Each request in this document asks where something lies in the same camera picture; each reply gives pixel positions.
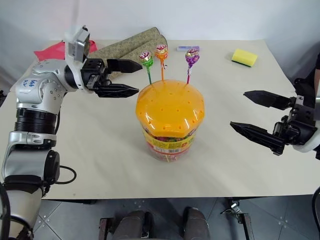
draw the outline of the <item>red cloth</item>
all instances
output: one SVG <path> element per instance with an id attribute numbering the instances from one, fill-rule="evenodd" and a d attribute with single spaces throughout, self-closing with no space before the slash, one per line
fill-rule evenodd
<path id="1" fill-rule="evenodd" d="M 92 40 L 90 42 L 89 53 L 97 50 L 96 43 Z M 48 47 L 42 51 L 34 51 L 34 54 L 38 57 L 39 61 L 47 59 L 65 59 L 65 43 L 63 41 Z"/>

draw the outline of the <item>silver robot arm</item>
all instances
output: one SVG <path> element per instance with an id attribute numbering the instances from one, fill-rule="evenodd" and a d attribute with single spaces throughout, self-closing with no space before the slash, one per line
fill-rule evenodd
<path id="1" fill-rule="evenodd" d="M 112 84 L 112 71 L 133 73 L 142 67 L 130 60 L 87 58 L 85 27 L 66 34 L 65 60 L 37 62 L 29 76 L 16 83 L 16 122 L 9 133 L 2 165 L 3 186 L 10 203 L 11 239 L 33 239 L 41 199 L 60 175 L 57 142 L 60 108 L 68 92 L 95 92 L 102 98 L 129 97 L 139 90 Z"/>

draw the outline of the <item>white wall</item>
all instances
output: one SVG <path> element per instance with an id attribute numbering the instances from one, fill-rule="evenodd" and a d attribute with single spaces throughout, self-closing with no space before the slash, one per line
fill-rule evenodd
<path id="1" fill-rule="evenodd" d="M 153 26 L 169 40 L 265 39 L 289 78 L 304 77 L 320 52 L 319 0 L 0 0 L 0 79 L 3 70 L 19 78 L 34 50 L 63 38 L 75 2 L 92 39 Z"/>

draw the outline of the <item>table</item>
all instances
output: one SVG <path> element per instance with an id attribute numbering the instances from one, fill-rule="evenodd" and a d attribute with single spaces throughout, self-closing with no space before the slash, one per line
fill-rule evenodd
<path id="1" fill-rule="evenodd" d="M 96 41 L 108 45 L 114 41 Z M 187 63 L 178 45 L 199 45 L 200 60 L 192 69 L 190 84 L 205 100 L 205 118 L 187 156 L 166 163 L 148 152 L 135 116 L 138 95 L 98 98 L 80 91 L 65 96 L 54 148 L 60 163 L 74 168 L 77 179 L 53 185 L 47 199 L 115 199 L 168 197 L 254 197 L 312 194 L 320 183 L 320 161 L 315 152 L 300 153 L 287 146 L 275 156 L 229 125 L 250 123 L 269 131 L 288 114 L 254 104 L 245 91 L 266 90 L 286 97 L 294 88 L 263 40 L 168 41 L 165 78 L 185 80 Z M 230 61 L 241 48 L 258 54 L 250 68 Z M 159 61 L 151 69 L 153 81 L 161 79 Z M 148 84 L 145 70 L 123 74 L 114 83 L 139 89 Z M 0 108 L 0 159 L 16 121 L 16 97 L 11 92 Z M 71 174 L 61 170 L 60 181 Z"/>

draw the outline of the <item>sponge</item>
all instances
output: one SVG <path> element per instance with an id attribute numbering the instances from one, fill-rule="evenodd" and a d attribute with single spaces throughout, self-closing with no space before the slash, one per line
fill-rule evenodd
<path id="1" fill-rule="evenodd" d="M 257 57 L 258 57 L 258 55 L 254 54 L 254 53 L 237 48 L 234 51 L 231 60 L 233 62 L 237 62 L 240 64 L 247 65 L 249 67 L 252 67 L 255 64 Z"/>

